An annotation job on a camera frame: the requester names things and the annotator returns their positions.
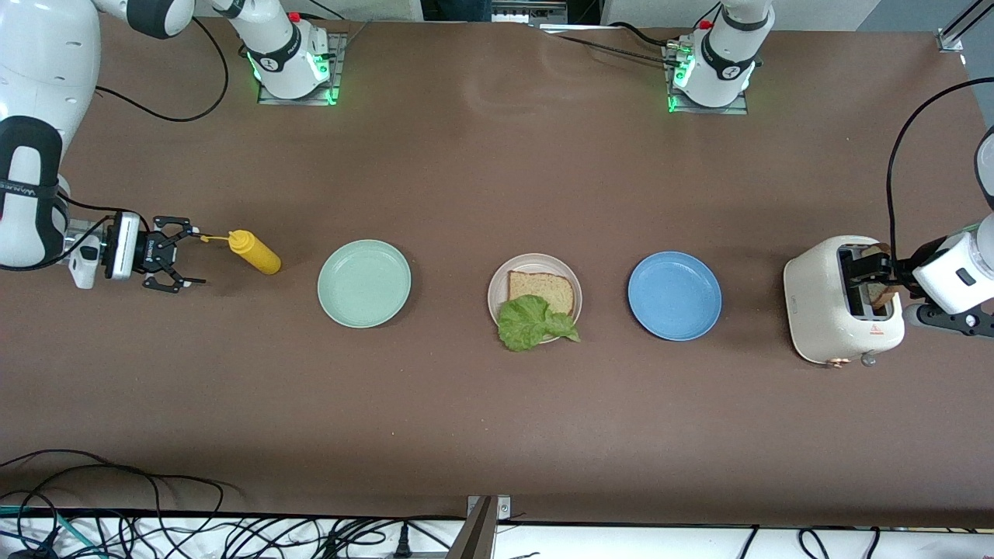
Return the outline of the brown bread slice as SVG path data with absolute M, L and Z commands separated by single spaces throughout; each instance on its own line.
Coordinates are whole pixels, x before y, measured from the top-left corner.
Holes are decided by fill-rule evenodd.
M 581 304 L 578 291 L 568 277 L 511 270 L 508 273 L 508 300 L 518 300 L 525 296 L 547 301 L 554 314 L 575 316 L 576 309 Z
M 874 254 L 874 252 L 888 252 L 888 254 L 892 255 L 891 246 L 888 243 L 876 243 L 869 245 L 869 247 L 863 248 L 860 255 L 862 255 L 863 252 L 869 252 L 869 254 Z M 867 303 L 874 309 L 874 311 L 883 309 L 885 305 L 890 304 L 895 295 L 895 293 L 890 291 L 890 286 L 885 286 L 884 284 L 862 284 L 861 289 L 865 290 Z

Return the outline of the green lettuce leaf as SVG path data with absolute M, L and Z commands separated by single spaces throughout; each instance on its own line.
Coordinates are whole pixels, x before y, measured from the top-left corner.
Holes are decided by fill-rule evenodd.
M 501 343 L 512 352 L 531 350 L 549 339 L 581 341 L 571 315 L 554 311 L 544 298 L 531 294 L 504 302 L 497 327 Z

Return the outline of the mint green plate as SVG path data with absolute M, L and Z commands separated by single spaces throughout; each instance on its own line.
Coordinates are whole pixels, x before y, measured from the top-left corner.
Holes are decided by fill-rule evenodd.
M 375 238 L 341 245 L 321 266 L 320 308 L 338 325 L 370 328 L 389 322 L 407 304 L 412 270 L 400 250 Z

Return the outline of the blue plate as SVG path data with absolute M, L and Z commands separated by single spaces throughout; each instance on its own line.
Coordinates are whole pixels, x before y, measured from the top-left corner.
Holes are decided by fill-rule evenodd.
M 668 341 L 707 334 L 723 311 L 720 283 L 705 262 L 685 252 L 656 252 L 632 269 L 627 300 L 647 332 Z

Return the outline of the beige plate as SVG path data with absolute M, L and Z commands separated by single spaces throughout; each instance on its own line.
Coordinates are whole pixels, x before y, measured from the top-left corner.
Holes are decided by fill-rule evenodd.
M 581 300 L 579 308 L 576 309 L 575 316 L 572 316 L 576 325 L 582 310 L 582 289 L 574 270 L 569 268 L 569 266 L 560 259 L 551 257 L 550 255 L 540 254 L 539 252 L 529 252 L 529 254 L 518 255 L 518 257 L 508 259 L 508 261 L 505 262 L 501 268 L 497 269 L 497 272 L 494 273 L 491 279 L 488 286 L 488 308 L 496 326 L 500 309 L 504 302 L 508 301 L 508 273 L 510 273 L 511 270 L 521 270 L 521 272 L 526 273 L 553 273 L 553 275 L 568 277 L 568 279 L 574 283 L 574 287 L 578 291 L 579 299 Z M 558 339 L 549 339 L 544 341 L 542 344 L 554 340 Z

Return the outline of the white toaster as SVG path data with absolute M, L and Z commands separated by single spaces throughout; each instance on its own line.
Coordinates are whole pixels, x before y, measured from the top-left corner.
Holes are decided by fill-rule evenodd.
M 899 294 L 874 311 L 865 290 L 854 284 L 854 259 L 876 243 L 876 238 L 865 236 L 835 236 L 785 265 L 782 280 L 791 341 L 803 359 L 824 366 L 872 366 L 877 354 L 905 339 Z

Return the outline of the yellow mustard squeeze bottle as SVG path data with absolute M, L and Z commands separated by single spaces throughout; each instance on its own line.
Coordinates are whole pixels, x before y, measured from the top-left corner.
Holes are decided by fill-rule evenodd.
M 270 250 L 266 244 L 262 243 L 255 234 L 247 230 L 231 231 L 226 236 L 199 234 L 198 238 L 203 243 L 223 241 L 227 244 L 228 250 L 234 252 L 239 258 L 244 259 L 253 269 L 258 270 L 263 275 L 276 275 L 283 268 L 281 258 L 273 250 Z

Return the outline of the white connector box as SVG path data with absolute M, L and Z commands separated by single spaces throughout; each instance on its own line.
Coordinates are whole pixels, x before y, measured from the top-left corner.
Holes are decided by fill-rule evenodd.
M 568 24 L 565 0 L 492 0 L 491 21 L 530 26 Z

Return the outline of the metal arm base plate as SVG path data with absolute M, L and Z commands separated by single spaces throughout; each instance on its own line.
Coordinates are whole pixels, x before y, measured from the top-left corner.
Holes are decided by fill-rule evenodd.
M 310 67 L 322 82 L 307 95 L 297 99 L 281 99 L 271 93 L 258 81 L 258 104 L 264 106 L 336 106 L 339 100 L 343 70 L 346 60 L 348 34 L 331 33 L 324 42 L 318 42 L 317 50 L 324 52 L 310 56 Z
M 667 103 L 669 113 L 698 113 L 698 114 L 731 114 L 731 116 L 745 116 L 748 113 L 748 100 L 746 100 L 746 86 L 749 80 L 746 79 L 743 85 L 739 86 L 736 97 L 727 106 L 709 107 L 700 105 L 696 100 L 692 100 L 688 93 L 681 89 L 681 85 L 686 84 L 689 75 L 699 67 L 695 57 L 691 54 L 692 46 L 689 43 L 679 41 L 668 41 L 666 46 L 661 47 L 664 61 L 674 63 L 666 69 L 667 78 Z

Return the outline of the aluminium frame profile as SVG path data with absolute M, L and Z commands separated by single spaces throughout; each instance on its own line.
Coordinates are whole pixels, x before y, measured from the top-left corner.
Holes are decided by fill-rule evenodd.
M 964 36 L 974 29 L 987 16 L 994 14 L 994 0 L 970 0 L 944 27 L 935 35 L 941 52 L 961 52 Z

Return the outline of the metal table bracket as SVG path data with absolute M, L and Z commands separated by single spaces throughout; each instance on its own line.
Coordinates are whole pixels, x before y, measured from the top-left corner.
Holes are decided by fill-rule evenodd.
M 498 524 L 510 516 L 510 495 L 468 496 L 466 520 L 445 559 L 492 559 Z

